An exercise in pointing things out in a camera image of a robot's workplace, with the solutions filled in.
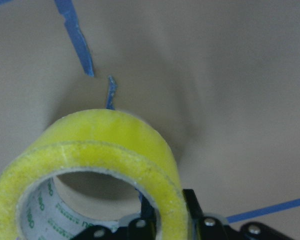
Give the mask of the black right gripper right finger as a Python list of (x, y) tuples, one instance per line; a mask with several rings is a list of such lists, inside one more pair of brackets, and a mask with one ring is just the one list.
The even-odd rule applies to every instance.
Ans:
[(298, 198), (230, 217), (223, 217), (215, 213), (204, 213), (193, 189), (183, 189), (182, 192), (189, 212), (187, 240), (290, 240), (290, 236), (258, 221), (247, 222), (239, 230), (233, 229), (230, 223), (300, 206), (300, 199)]

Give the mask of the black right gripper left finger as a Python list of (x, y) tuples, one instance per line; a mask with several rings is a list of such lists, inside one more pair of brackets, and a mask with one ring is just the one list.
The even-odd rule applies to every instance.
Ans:
[(159, 237), (155, 209), (149, 200), (139, 195), (140, 216), (112, 232), (103, 225), (93, 225), (73, 237), (74, 240), (156, 240)]

